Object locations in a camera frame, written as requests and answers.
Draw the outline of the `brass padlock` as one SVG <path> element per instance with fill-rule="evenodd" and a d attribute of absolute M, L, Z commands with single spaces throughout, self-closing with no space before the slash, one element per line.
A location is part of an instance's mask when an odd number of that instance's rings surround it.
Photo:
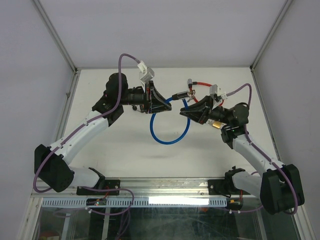
<path fill-rule="evenodd" d="M 218 130 L 221 130 L 221 129 L 225 126 L 224 123 L 222 123 L 222 122 L 220 122 L 220 121 L 215 121 L 215 120 L 209 120 L 209 121 L 208 121 L 208 124 L 209 124 L 211 127 L 215 128 L 215 129 L 218 129 Z"/>

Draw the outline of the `blue cable lock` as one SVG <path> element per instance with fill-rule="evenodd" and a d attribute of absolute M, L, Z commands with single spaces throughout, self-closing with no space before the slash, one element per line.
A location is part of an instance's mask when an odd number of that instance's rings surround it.
<path fill-rule="evenodd" d="M 172 113 L 161 117 L 160 114 L 152 114 L 149 122 L 150 135 L 154 141 L 161 145 L 173 145 L 180 142 L 188 133 L 191 120 L 182 120 L 174 117 Z"/>

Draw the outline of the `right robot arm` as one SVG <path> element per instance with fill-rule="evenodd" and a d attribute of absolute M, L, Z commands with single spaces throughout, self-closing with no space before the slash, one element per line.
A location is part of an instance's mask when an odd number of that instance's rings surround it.
<path fill-rule="evenodd" d="M 224 108 L 215 105 L 212 97 L 205 96 L 181 108 L 180 115 L 201 125 L 208 121 L 221 123 L 222 141 L 255 169 L 256 174 L 236 167 L 227 171 L 219 190 L 221 194 L 231 195 L 242 190 L 259 198 L 271 215 L 281 212 L 294 215 L 305 203 L 299 170 L 293 164 L 286 165 L 271 157 L 253 141 L 247 130 L 249 110 L 245 102 Z"/>

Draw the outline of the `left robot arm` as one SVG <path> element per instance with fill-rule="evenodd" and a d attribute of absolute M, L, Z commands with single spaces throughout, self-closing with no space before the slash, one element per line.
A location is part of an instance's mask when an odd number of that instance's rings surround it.
<path fill-rule="evenodd" d="M 34 173 L 57 193 L 69 187 L 87 187 L 93 194 L 106 188 L 106 177 L 94 169 L 70 167 L 78 152 L 96 135 L 111 127 L 124 113 L 124 106 L 139 106 L 146 114 L 171 111 L 171 104 L 156 90 L 153 81 L 129 88 L 123 73 L 109 76 L 102 97 L 89 114 L 68 136 L 34 151 Z"/>

